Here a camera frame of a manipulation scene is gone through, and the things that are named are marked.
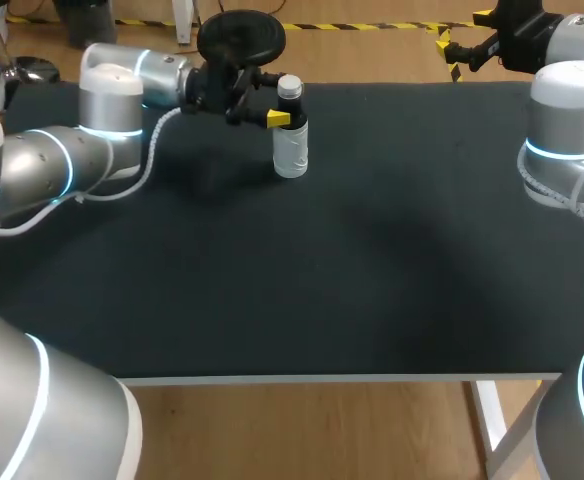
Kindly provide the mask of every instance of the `white cable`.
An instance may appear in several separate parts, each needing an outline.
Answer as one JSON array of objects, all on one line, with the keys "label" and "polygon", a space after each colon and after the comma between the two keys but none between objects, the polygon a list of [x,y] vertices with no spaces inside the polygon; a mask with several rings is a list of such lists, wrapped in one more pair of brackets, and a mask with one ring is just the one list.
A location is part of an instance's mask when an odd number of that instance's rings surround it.
[{"label": "white cable", "polygon": [[127,190],[124,190],[123,192],[120,192],[120,193],[116,193],[114,195],[106,195],[106,196],[82,195],[82,197],[85,198],[86,200],[90,200],[93,202],[111,202],[113,200],[121,200],[122,198],[125,198],[129,195],[132,195],[133,193],[137,192],[141,187],[143,187],[143,185],[145,185],[146,182],[148,181],[148,179],[150,178],[150,174],[152,173],[152,168],[154,167],[154,154],[156,151],[156,146],[157,146],[158,141],[159,141],[159,135],[161,135],[161,130],[163,130],[163,127],[168,122],[168,120],[170,120],[172,117],[174,117],[180,113],[181,113],[181,109],[175,108],[174,110],[170,110],[168,113],[163,115],[159,119],[159,121],[157,122],[156,127],[154,127],[154,132],[152,132],[152,137],[150,139],[150,149],[148,151],[148,161],[145,164],[145,170],[143,171],[143,175],[141,176],[141,178],[139,179],[139,181],[137,183],[132,185]]},{"label": "white cable", "polygon": [[0,228],[0,237],[16,237],[17,235],[21,235],[27,232],[28,230],[38,225],[41,222],[41,220],[43,220],[50,213],[52,213],[52,211],[55,210],[58,206],[70,200],[71,198],[76,197],[77,195],[79,194],[71,193],[69,195],[66,195],[65,197],[57,198],[56,200],[48,204],[45,208],[43,208],[40,212],[38,212],[36,215],[34,215],[27,222],[19,225],[18,227]]},{"label": "white cable", "polygon": [[574,202],[572,202],[570,198],[568,198],[564,195],[561,195],[558,192],[555,192],[551,188],[546,187],[542,183],[538,182],[532,175],[530,175],[530,173],[525,168],[525,162],[524,162],[526,149],[527,149],[527,146],[524,143],[521,146],[521,150],[519,150],[519,155],[517,157],[517,162],[516,162],[517,168],[519,170],[519,173],[521,174],[521,177],[523,177],[523,180],[525,182],[527,182],[529,185],[531,185],[532,187],[534,187],[536,190],[541,192],[542,194],[547,195],[547,196],[553,198],[554,200],[556,200],[557,202],[564,204],[567,208],[569,208],[572,212],[574,212],[574,214],[577,217],[579,217],[580,219],[582,219],[584,221],[584,207],[582,206],[582,204],[579,204],[576,202],[578,195],[579,195],[581,189],[583,188],[584,173],[581,174],[581,176],[579,177],[579,180],[577,180],[577,183],[575,184],[574,188],[572,189],[572,199],[574,200]]},{"label": "white cable", "polygon": [[[36,215],[34,215],[31,219],[29,219],[27,222],[23,223],[22,225],[19,225],[18,227],[14,227],[14,228],[0,228],[0,237],[16,237],[17,235],[21,235],[21,234],[31,230],[36,225],[38,225],[45,217],[47,217],[50,213],[52,213],[52,211],[54,211],[58,206],[60,206],[61,204],[65,203],[67,200],[70,200],[72,198],[76,199],[76,201],[79,203],[83,203],[83,200],[89,200],[89,201],[93,201],[93,202],[111,202],[113,200],[120,200],[122,198],[125,198],[125,197],[137,192],[141,187],[143,187],[143,185],[146,184],[146,182],[150,178],[150,174],[152,173],[152,168],[154,166],[154,155],[155,155],[155,151],[156,151],[156,146],[157,146],[158,141],[159,141],[159,136],[161,135],[161,130],[163,130],[163,127],[168,122],[168,120],[170,120],[172,117],[178,115],[179,113],[181,113],[181,110],[179,108],[175,108],[174,110],[170,110],[165,115],[163,115],[159,119],[159,121],[157,122],[156,127],[154,127],[154,131],[152,132],[152,137],[150,139],[150,149],[148,152],[148,161],[145,165],[145,170],[143,171],[143,175],[141,176],[139,181],[137,183],[135,183],[133,186],[131,186],[127,190],[124,190],[123,192],[120,192],[120,193],[117,193],[114,195],[107,195],[107,196],[89,195],[87,193],[81,193],[81,192],[70,193],[68,195],[65,195],[63,197],[57,198],[56,200],[52,201],[49,205],[47,205],[45,208],[43,208],[40,212],[38,212]],[[112,169],[112,165],[114,162],[114,153],[113,153],[112,144],[109,141],[108,141],[108,146],[110,148],[110,152],[109,152],[110,154],[108,156],[107,170],[104,173],[103,178],[95,184],[95,187],[98,186],[107,177],[107,175],[109,175],[110,170]]]}]

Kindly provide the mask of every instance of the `black cable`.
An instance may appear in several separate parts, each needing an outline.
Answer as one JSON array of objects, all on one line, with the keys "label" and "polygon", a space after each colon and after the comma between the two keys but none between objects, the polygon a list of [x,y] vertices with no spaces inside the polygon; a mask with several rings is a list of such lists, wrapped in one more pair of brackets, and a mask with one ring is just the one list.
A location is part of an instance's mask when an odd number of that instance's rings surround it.
[{"label": "black cable", "polygon": [[22,13],[20,15],[16,15],[14,12],[12,12],[12,10],[10,8],[12,6],[12,2],[10,2],[10,3],[8,3],[8,14],[11,15],[11,16],[13,16],[13,17],[29,17],[30,15],[34,15],[35,13],[38,13],[39,10],[41,10],[41,8],[43,8],[43,4],[44,3],[45,3],[45,0],[41,0],[39,2],[39,5],[34,10],[32,10],[31,12]]},{"label": "black cable", "polygon": [[279,5],[279,8],[277,8],[276,10],[272,10],[271,12],[268,12],[268,15],[276,15],[277,13],[279,13],[281,10],[283,10],[283,7],[285,7],[285,4],[288,3],[288,0],[283,0],[281,2],[281,5]]},{"label": "black cable", "polygon": [[[221,9],[221,13],[225,12],[225,6],[223,5],[223,0],[217,0],[217,1],[219,2],[219,8]],[[279,5],[278,8],[276,8],[275,10],[268,12],[268,15],[276,15],[281,10],[283,10],[283,7],[285,7],[285,5],[287,3],[288,3],[288,0],[282,0],[281,5]]]}]

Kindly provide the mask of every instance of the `white post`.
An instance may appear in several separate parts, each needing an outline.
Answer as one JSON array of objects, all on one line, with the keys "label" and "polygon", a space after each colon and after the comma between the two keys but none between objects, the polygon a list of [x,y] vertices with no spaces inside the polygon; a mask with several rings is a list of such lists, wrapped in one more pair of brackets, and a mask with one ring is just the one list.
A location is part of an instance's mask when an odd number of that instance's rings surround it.
[{"label": "white post", "polygon": [[174,23],[176,23],[176,38],[179,45],[189,45],[194,18],[193,0],[172,0]]},{"label": "white post", "polygon": [[534,415],[552,384],[543,382],[507,429],[494,382],[474,382],[472,393],[485,448],[488,480],[508,480],[533,453]]}]

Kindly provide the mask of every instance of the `black table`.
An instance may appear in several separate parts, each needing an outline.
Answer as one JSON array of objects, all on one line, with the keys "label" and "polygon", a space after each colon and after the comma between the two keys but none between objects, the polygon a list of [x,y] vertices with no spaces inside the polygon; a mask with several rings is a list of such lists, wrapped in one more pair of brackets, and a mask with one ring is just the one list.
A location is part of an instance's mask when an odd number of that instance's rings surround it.
[{"label": "black table", "polygon": [[[561,372],[584,350],[584,225],[523,191],[528,92],[308,85],[310,167],[287,181],[269,133],[177,118],[142,192],[0,239],[0,314],[128,379]],[[6,128],[77,105],[23,88]]]}]

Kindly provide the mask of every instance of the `wooden floor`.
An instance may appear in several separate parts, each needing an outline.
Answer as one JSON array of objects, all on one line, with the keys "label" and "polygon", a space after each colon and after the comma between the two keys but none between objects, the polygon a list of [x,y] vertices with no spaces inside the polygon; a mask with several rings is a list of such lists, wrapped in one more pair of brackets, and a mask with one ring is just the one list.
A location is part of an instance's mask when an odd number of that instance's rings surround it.
[{"label": "wooden floor", "polygon": [[[288,23],[469,21],[496,0],[288,0]],[[35,0],[16,0],[27,11]],[[131,1],[115,2],[130,13]],[[167,0],[143,2],[148,15],[169,15]],[[227,8],[270,10],[278,0],[226,0]],[[584,0],[547,0],[551,11],[584,13]],[[218,11],[200,0],[203,18]],[[43,9],[49,15],[50,8]],[[59,26],[12,26],[10,50],[37,55],[77,80],[81,52]],[[475,44],[485,30],[458,29],[453,39]],[[436,36],[412,31],[293,31],[271,66],[307,82],[449,82]],[[120,43],[176,52],[172,29],[124,27]],[[197,55],[191,55],[200,62]],[[466,81],[524,80],[491,62]],[[500,382],[511,423],[535,382]],[[459,383],[298,385],[135,389],[144,416],[140,480],[386,480],[480,479],[482,462],[464,389]],[[519,480],[538,478],[528,464]]]}]

